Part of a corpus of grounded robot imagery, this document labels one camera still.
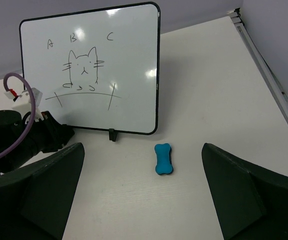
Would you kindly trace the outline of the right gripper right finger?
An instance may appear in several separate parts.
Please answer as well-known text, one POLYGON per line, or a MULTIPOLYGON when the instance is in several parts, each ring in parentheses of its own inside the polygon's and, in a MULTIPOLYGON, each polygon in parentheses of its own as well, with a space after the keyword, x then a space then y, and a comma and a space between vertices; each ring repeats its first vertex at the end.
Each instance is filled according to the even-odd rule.
POLYGON ((288 240, 288 176, 210 143, 201 156, 225 240, 288 240))

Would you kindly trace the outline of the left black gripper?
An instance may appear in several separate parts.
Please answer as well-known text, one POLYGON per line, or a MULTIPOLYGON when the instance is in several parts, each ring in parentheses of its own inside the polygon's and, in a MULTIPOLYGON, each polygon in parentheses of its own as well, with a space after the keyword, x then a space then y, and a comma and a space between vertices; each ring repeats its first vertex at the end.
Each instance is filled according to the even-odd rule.
POLYGON ((75 134, 72 127, 58 123, 49 111, 42 112, 43 120, 34 122, 21 142, 21 159, 30 160, 39 152, 53 153, 67 145, 75 134))

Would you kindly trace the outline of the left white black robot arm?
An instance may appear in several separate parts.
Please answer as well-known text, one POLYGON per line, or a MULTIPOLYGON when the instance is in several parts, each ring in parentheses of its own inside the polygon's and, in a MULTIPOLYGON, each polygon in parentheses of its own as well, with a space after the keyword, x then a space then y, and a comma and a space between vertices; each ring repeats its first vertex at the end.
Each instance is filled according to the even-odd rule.
MULTIPOLYGON (((41 113, 43 119, 33 123, 24 140, 0 159, 0 174, 18 169, 39 152, 54 153, 62 149, 75 132, 58 123, 49 111, 41 113)), ((24 116, 14 110, 0 110, 0 153, 10 147, 28 125, 30 113, 24 116)))

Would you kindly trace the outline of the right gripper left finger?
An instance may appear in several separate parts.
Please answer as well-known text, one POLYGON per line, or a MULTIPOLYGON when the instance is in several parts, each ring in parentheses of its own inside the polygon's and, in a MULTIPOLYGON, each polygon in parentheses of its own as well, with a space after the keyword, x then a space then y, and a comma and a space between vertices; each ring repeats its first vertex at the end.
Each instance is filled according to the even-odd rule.
POLYGON ((0 175, 0 240, 60 240, 85 157, 79 142, 0 175))

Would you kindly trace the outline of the blue bone-shaped eraser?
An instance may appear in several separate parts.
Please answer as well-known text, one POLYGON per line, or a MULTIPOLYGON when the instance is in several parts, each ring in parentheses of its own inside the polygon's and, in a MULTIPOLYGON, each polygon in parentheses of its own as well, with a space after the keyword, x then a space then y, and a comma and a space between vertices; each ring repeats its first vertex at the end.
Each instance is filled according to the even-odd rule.
POLYGON ((170 175, 174 168, 171 162, 172 148, 169 143, 157 144, 154 147, 156 153, 155 171, 158 175, 170 175))

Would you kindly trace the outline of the white whiteboard black frame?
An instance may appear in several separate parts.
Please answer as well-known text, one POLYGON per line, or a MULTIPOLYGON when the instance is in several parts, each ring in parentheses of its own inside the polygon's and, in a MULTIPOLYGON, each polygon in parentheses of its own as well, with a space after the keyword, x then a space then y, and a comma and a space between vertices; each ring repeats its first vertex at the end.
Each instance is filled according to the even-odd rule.
POLYGON ((157 129, 160 8, 154 2, 23 20, 22 68, 61 124, 150 135, 157 129))

